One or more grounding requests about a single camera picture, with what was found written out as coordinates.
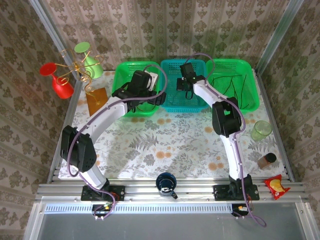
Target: clear glass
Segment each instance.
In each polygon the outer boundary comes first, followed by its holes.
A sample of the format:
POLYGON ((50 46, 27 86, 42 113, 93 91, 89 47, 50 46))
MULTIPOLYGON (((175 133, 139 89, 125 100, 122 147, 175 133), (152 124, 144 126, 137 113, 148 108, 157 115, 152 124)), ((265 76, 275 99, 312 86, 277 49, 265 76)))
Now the clear glass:
POLYGON ((255 141, 265 139, 272 132, 271 124, 266 121, 257 121, 251 131, 251 138, 255 141))

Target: plastic basket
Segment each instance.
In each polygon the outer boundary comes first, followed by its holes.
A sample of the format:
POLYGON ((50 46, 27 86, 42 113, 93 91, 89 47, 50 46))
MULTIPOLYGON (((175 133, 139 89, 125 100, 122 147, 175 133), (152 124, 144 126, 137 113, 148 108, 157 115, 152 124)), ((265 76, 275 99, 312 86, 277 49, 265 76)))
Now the plastic basket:
MULTIPOLYGON (((125 83, 130 82, 131 78, 136 70, 143 71, 144 68, 150 64, 154 64, 154 65, 159 66, 159 64, 154 61, 126 61, 126 62, 120 63, 115 69, 114 82, 112 85, 112 92, 114 92, 118 88, 122 87, 125 83)), ((156 67, 151 66, 147 69, 147 71, 160 75, 160 70, 156 67)), ((157 92, 160 91, 159 81, 157 82, 154 90, 157 92)), ((129 111, 124 116, 125 117, 150 117, 158 109, 159 109, 159 106, 155 106, 155 105, 152 105, 149 103, 143 103, 135 109, 135 112, 129 111)))
MULTIPOLYGON (((241 59, 222 58, 214 59, 214 64, 213 74, 208 78, 211 86, 229 98, 235 97, 243 114, 257 110, 260 101, 250 64, 241 59)), ((208 73, 212 67, 212 61, 207 61, 208 73)))
MULTIPOLYGON (((182 77, 180 65, 185 62, 186 59, 166 59, 161 62, 161 68, 168 77, 166 98, 161 106, 170 113, 198 113, 208 107, 201 97, 194 94, 192 99, 186 99, 185 91, 177 91, 177 79, 182 77)), ((207 76, 206 63, 203 60, 190 59, 188 63, 192 64, 197 75, 207 76)), ((163 75, 160 76, 160 85, 165 85, 163 75)))

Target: mug handle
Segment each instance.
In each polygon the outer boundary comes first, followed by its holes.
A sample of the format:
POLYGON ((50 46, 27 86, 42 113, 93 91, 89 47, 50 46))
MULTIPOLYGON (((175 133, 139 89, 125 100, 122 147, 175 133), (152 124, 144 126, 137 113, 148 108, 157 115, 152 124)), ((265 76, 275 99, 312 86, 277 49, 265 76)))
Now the mug handle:
POLYGON ((171 191, 171 196, 174 198, 174 199, 177 199, 178 196, 177 194, 175 193, 175 191, 171 191))

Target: green basket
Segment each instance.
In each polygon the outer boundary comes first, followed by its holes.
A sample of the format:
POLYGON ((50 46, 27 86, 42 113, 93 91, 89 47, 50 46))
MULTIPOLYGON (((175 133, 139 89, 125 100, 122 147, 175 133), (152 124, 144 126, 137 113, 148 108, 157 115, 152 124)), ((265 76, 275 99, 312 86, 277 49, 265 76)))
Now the green basket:
MULTIPOLYGON (((147 65, 154 64, 159 66, 154 61, 125 61, 120 63, 115 69, 114 81, 112 85, 112 92, 121 88, 125 83, 130 82, 131 78, 136 70, 143 71, 147 65)), ((156 67, 149 67, 147 69, 150 73, 156 73, 160 75, 160 70, 156 67)), ((155 91, 160 91, 159 81, 154 88, 155 91)), ((150 117, 158 110, 159 106, 155 106, 149 103, 143 103, 139 105, 135 112, 129 111, 125 117, 150 117)))
MULTIPOLYGON (((260 105, 254 74, 250 64, 241 59, 214 59, 215 68, 208 82, 221 94, 238 100, 243 114, 253 112, 260 105)), ((213 68, 209 60, 206 63, 208 74, 213 68)))

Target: wallpaper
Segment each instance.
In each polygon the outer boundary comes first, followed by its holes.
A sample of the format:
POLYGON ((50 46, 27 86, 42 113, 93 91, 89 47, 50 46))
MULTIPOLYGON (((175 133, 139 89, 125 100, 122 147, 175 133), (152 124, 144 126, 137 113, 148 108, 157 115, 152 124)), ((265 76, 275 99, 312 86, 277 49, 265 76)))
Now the wallpaper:
POLYGON ((39 74, 60 59, 28 1, 0 1, 0 36, 0 239, 20 240, 69 102, 39 74))
POLYGON ((320 226, 320 1, 305 0, 262 75, 297 181, 320 226))
POLYGON ((190 56, 258 63, 288 0, 42 0, 64 41, 87 41, 104 69, 190 56))

